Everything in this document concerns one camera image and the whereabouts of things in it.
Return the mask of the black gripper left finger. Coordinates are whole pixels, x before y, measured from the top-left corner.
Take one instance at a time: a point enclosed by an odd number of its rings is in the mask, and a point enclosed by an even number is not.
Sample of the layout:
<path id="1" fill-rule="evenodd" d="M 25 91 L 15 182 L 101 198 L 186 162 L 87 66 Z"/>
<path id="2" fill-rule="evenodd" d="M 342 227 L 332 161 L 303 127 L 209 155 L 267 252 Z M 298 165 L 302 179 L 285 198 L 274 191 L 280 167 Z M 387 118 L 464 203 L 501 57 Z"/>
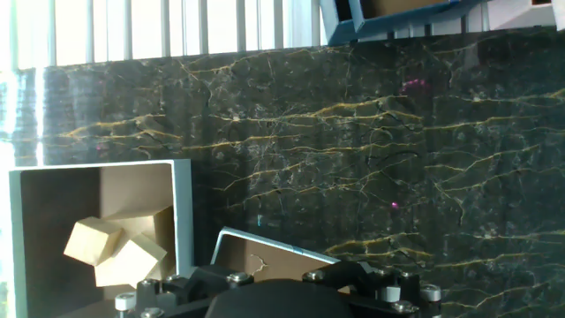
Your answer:
<path id="1" fill-rule="evenodd" d="M 135 291 L 115 297 L 116 318 L 203 317 L 219 294 L 254 282 L 254 277 L 218 265 L 196 267 L 189 276 L 145 278 Z"/>

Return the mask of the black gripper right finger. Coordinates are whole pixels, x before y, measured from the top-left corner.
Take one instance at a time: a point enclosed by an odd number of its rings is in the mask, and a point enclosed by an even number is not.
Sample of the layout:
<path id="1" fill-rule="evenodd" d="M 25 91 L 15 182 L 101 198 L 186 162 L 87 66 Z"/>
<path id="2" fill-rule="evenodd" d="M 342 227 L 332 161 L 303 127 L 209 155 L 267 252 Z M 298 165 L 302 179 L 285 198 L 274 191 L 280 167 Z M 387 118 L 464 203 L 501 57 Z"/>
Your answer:
<path id="1" fill-rule="evenodd" d="M 417 274 L 339 261 L 305 272 L 302 281 L 337 292 L 354 317 L 441 318 L 441 288 Z"/>

